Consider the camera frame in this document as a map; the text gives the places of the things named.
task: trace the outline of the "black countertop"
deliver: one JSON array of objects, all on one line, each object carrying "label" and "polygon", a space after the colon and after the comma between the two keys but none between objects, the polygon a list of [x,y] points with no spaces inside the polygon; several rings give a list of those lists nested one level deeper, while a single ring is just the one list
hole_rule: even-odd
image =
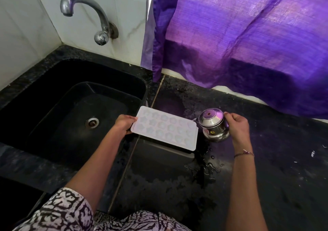
[{"label": "black countertop", "polygon": [[[105,64],[142,78],[150,105],[167,113],[194,119],[203,110],[217,107],[243,115],[250,124],[258,191],[269,230],[327,229],[328,124],[282,114],[170,76],[153,83],[151,71],[70,46],[59,47],[2,90],[0,109],[54,64],[69,58]],[[192,230],[224,229],[233,155],[230,138],[211,143],[201,130],[193,153],[132,134],[115,159],[98,209],[110,209],[119,218],[141,209],[161,211]],[[75,173],[0,144],[3,177],[51,193]]]},{"label": "black countertop", "polygon": [[[0,91],[0,110],[55,64],[66,59],[81,59],[127,72],[144,80],[148,102],[153,102],[160,82],[152,82],[152,72],[95,53],[63,45]],[[98,210],[107,212],[138,136],[130,135],[113,163]],[[76,173],[71,168],[50,162],[0,142],[0,176],[24,183],[47,193],[64,186]]]}]

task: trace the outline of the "sink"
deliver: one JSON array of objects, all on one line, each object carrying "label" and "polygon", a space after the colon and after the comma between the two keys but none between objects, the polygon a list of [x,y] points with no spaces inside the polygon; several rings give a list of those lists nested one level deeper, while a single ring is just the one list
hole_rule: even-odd
[{"label": "sink", "polygon": [[78,170],[120,114],[137,114],[146,92],[125,72],[61,61],[0,111],[0,142]]}]

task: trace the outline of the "purple curtain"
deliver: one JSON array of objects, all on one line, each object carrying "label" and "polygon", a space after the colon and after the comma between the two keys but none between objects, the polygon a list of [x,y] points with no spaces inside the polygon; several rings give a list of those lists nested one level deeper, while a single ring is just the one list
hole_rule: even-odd
[{"label": "purple curtain", "polygon": [[328,0],[154,0],[161,69],[328,119]]}]

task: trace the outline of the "stainless steel teapot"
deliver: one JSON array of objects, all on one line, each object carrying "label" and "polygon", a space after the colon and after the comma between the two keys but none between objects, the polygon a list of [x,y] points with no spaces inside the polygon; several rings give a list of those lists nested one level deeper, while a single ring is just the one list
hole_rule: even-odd
[{"label": "stainless steel teapot", "polygon": [[220,142],[229,137],[229,125],[223,112],[218,108],[203,111],[197,121],[203,128],[203,134],[211,142]]}]

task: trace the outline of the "silver faucet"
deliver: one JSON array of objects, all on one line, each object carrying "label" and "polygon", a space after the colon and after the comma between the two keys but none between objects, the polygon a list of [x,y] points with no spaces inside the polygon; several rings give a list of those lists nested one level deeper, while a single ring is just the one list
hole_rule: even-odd
[{"label": "silver faucet", "polygon": [[118,38],[118,29],[117,27],[108,21],[108,18],[101,8],[101,6],[94,0],[61,0],[60,1],[60,11],[66,17],[73,16],[73,7],[75,3],[83,3],[91,6],[96,10],[100,18],[101,31],[97,31],[94,35],[94,40],[99,45],[104,45],[108,43],[109,38],[115,39]]}]

